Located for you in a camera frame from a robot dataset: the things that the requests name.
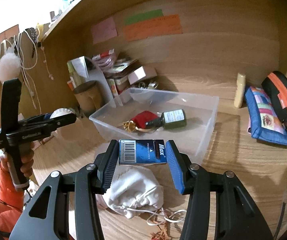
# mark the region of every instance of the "fluffy pink ball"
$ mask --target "fluffy pink ball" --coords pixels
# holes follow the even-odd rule
[[[0,82],[19,77],[20,59],[14,53],[6,53],[0,59]]]

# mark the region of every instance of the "blue box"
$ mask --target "blue box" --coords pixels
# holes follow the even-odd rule
[[[163,140],[119,140],[119,164],[166,164]]]

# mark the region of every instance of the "orange stripe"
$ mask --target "orange stripe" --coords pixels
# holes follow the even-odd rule
[[[285,85],[272,72],[268,75],[268,78],[274,83],[276,88],[279,90],[279,92],[280,92],[280,94],[281,94],[281,96],[282,96],[282,98],[285,101],[285,104],[287,106],[287,88],[285,87]]]

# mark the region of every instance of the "transparent storage container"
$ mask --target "transparent storage container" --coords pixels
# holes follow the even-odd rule
[[[111,139],[163,139],[174,140],[179,151],[187,154],[191,161],[201,164],[213,132],[219,97],[179,93],[165,90],[128,88],[108,104],[104,105],[89,119],[106,140]],[[144,110],[158,116],[162,112],[183,109],[187,126],[154,132],[126,132],[117,127]]]

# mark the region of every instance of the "metal screw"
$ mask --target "metal screw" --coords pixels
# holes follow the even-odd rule
[[[96,168],[96,164],[90,163],[85,168],[89,171],[92,171],[94,168]]]
[[[51,177],[53,177],[53,178],[56,178],[56,177],[58,177],[59,176],[59,171],[53,171],[53,172],[51,172]]]
[[[190,169],[192,169],[193,171],[197,171],[197,170],[199,170],[199,165],[198,164],[196,164],[196,163],[192,163],[191,165],[190,165]]]
[[[234,174],[232,171],[227,171],[227,172],[226,172],[226,176],[227,176],[228,178],[233,178],[233,177],[235,176],[235,174]]]

